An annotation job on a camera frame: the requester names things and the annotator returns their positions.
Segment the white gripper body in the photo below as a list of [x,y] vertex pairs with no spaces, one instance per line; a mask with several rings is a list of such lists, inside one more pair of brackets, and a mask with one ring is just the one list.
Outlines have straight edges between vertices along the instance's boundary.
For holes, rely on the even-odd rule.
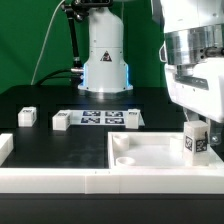
[[208,88],[175,80],[176,68],[165,65],[165,77],[171,100],[193,112],[224,123],[224,63],[201,63],[194,67],[195,79],[206,80]]

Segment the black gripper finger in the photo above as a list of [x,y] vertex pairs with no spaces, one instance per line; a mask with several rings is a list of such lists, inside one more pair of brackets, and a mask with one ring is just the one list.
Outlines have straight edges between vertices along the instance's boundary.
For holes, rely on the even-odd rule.
[[207,120],[209,125],[209,142],[211,146],[219,145],[221,140],[221,133],[223,129],[223,124],[213,121],[211,119]]
[[198,121],[199,115],[191,110],[185,111],[185,117],[188,122]]

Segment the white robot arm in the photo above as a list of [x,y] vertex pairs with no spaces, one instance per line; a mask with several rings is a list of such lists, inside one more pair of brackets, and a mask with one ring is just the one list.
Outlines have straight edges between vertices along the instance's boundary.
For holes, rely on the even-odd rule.
[[[123,21],[115,0],[76,0],[88,15],[89,58],[78,89],[98,96],[130,90],[123,60]],[[133,40],[142,60],[158,55],[171,100],[185,116],[207,119],[212,144],[224,131],[224,0],[144,0]]]

